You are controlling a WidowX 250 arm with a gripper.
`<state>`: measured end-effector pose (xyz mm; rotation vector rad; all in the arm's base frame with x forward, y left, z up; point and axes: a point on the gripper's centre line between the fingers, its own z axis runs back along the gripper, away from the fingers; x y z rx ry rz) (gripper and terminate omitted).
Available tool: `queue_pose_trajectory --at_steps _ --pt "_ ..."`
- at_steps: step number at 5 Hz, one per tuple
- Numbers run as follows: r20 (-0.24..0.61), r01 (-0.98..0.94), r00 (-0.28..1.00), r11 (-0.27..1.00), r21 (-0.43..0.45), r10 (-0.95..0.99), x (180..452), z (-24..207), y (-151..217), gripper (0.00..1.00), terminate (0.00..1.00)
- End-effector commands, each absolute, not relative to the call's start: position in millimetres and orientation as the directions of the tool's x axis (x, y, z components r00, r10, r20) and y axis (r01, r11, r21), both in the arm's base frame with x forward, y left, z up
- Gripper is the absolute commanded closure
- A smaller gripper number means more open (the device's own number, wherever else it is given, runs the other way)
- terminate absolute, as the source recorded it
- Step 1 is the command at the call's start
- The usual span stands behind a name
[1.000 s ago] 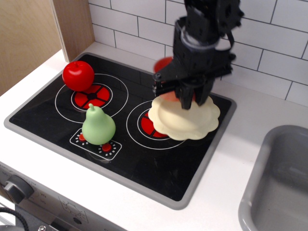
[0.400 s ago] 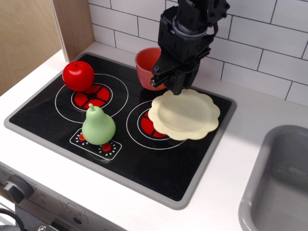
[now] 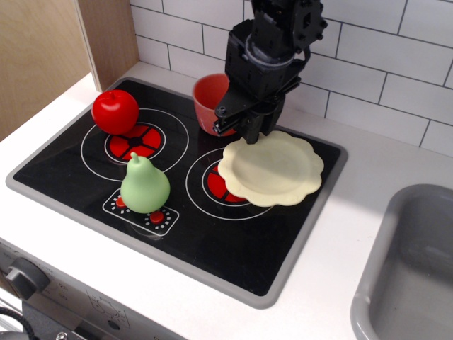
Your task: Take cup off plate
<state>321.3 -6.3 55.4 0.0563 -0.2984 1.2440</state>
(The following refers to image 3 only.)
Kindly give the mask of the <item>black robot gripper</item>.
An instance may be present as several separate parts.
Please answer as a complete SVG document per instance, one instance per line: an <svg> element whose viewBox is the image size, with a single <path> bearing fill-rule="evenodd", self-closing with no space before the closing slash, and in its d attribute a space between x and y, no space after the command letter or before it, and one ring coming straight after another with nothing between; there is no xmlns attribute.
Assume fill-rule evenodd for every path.
<svg viewBox="0 0 453 340"><path fill-rule="evenodd" d="M219 135L234 130L247 144L255 144L260 131L264 135L273 131L286 94L298 86L302 61L291 55L279 64L266 57L253 42L251 19L229 32L225 62L229 88L215 108L214 131Z"/></svg>

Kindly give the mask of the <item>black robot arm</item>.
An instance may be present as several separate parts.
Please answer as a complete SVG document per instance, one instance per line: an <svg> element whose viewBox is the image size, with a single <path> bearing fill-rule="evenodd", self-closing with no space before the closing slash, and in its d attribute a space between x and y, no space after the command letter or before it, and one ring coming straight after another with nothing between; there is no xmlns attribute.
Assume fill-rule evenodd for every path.
<svg viewBox="0 0 453 340"><path fill-rule="evenodd" d="M213 130L234 130L249 144L269 135L323 39L327 21L320 1L253 1L253 18L229 32L225 73L229 88L214 110Z"/></svg>

